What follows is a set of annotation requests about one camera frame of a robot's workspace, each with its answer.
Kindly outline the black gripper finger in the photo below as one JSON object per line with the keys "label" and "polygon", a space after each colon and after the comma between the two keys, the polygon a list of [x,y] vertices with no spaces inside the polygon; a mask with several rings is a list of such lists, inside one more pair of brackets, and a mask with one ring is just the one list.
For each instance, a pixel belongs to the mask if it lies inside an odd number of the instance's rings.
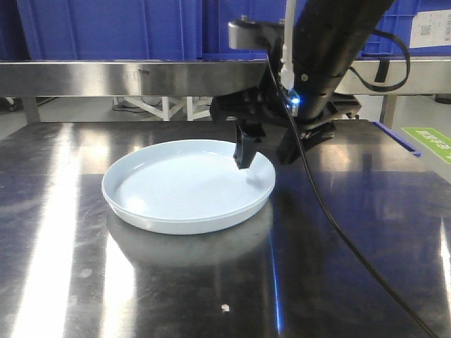
{"label": "black gripper finger", "polygon": [[236,120],[236,140],[233,158],[237,167],[248,169],[257,153],[258,144],[265,137],[261,123],[247,123],[246,120]]}
{"label": "black gripper finger", "polygon": [[[313,130],[307,130],[306,134],[301,139],[301,142],[304,146],[304,150],[308,151],[320,143],[334,138],[334,135],[335,126],[332,122],[329,122]],[[280,163],[283,165],[289,165],[300,157],[299,148],[291,127],[289,127],[284,134],[278,145],[276,154]]]}

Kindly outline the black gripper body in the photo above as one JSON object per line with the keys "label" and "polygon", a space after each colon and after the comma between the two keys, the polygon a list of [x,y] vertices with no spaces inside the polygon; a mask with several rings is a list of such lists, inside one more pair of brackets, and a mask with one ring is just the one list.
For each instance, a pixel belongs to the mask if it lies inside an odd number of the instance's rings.
{"label": "black gripper body", "polygon": [[299,94],[299,102],[293,104],[290,97],[278,84],[277,72],[280,69],[282,39],[267,45],[266,67],[260,83],[249,89],[223,96],[215,96],[210,105],[210,115],[215,123],[224,123],[234,118],[246,123],[263,123],[288,126],[286,108],[294,106],[297,115],[294,117],[301,131],[313,131],[325,127],[328,123],[346,115],[355,118],[362,107],[352,95],[332,94],[315,118],[304,118],[302,110],[307,107],[307,98]]}

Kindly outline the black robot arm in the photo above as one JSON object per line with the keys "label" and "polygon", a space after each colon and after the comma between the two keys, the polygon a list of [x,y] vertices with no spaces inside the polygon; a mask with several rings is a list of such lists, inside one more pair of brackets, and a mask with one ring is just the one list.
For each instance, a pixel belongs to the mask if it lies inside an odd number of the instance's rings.
{"label": "black robot arm", "polygon": [[251,166],[265,125],[285,128],[277,154],[280,162],[292,163],[333,137],[335,118],[357,114],[357,100],[336,88],[390,7],[390,1],[307,1],[297,13],[296,2],[289,1],[283,23],[229,24],[231,48],[266,52],[255,85],[211,102],[215,122],[235,120],[238,168]]}

